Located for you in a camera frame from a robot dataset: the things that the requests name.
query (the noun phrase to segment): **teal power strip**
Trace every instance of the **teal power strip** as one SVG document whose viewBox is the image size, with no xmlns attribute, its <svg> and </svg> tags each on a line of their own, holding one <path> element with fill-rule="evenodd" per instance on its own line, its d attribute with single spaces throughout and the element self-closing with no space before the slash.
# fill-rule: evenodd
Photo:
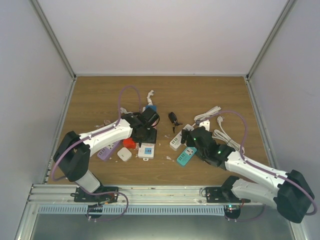
<svg viewBox="0 0 320 240">
<path fill-rule="evenodd" d="M 195 147 L 187 147 L 181 154 L 180 156 L 176 159 L 178 164 L 181 166 L 185 166 L 189 160 L 193 157 L 193 155 L 196 153 L 197 149 Z"/>
</svg>

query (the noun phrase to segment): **white robotic arm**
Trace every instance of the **white robotic arm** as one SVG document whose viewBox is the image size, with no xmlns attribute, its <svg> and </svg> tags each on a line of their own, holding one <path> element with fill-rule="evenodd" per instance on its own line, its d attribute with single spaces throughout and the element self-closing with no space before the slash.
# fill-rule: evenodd
<svg viewBox="0 0 320 240">
<path fill-rule="evenodd" d="M 196 155 L 208 164 L 245 176 L 255 183 L 230 176 L 221 186 L 226 201 L 249 199 L 273 208 L 286 219 L 300 223 L 315 196 L 303 175 L 271 168 L 254 161 L 226 144 L 217 144 L 212 133 L 200 126 L 192 131 L 182 130 L 181 143 L 197 149 Z"/>
<path fill-rule="evenodd" d="M 152 124 L 158 119 L 159 115 L 152 108 L 147 108 L 143 113 L 127 113 L 119 121 L 95 131 L 79 135 L 74 131 L 68 132 L 53 160 L 60 161 L 58 166 L 70 182 L 76 182 L 89 193 L 101 192 L 103 185 L 88 170 L 90 157 L 100 149 L 130 137 L 139 144 L 155 144 L 157 130 Z M 67 151 L 76 142 L 81 143 Z"/>
</svg>

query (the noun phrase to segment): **gray wall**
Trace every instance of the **gray wall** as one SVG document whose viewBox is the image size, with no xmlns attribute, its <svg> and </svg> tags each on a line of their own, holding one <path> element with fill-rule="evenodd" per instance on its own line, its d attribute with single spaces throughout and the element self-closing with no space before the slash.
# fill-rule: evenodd
<svg viewBox="0 0 320 240">
<path fill-rule="evenodd" d="M 71 78 L 27 0 L 0 1 L 0 224 L 13 239 L 40 183 Z"/>
<path fill-rule="evenodd" d="M 320 1 L 298 0 L 251 80 L 284 170 L 302 172 L 320 205 Z M 305 217 L 319 239 L 320 213 Z"/>
</svg>

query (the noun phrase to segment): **red object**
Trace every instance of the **red object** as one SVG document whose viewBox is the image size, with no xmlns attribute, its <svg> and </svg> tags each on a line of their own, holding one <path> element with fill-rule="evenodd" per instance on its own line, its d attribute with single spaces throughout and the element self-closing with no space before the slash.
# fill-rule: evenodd
<svg viewBox="0 0 320 240">
<path fill-rule="evenodd" d="M 127 149 L 136 149 L 137 144 L 132 140 L 131 137 L 123 140 L 123 146 Z"/>
</svg>

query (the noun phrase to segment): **blue and white object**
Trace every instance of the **blue and white object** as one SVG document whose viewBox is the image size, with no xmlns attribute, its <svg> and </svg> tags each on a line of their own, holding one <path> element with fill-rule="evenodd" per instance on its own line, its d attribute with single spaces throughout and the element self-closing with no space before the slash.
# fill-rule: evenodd
<svg viewBox="0 0 320 240">
<path fill-rule="evenodd" d="M 153 159 L 155 156 L 155 145 L 153 143 L 141 143 L 138 150 L 138 157 L 145 161 Z"/>
<path fill-rule="evenodd" d="M 180 156 L 176 159 L 178 164 L 181 166 L 185 166 L 189 160 L 193 157 L 193 155 L 196 153 L 197 149 L 195 147 L 187 147 L 181 154 Z"/>
</svg>

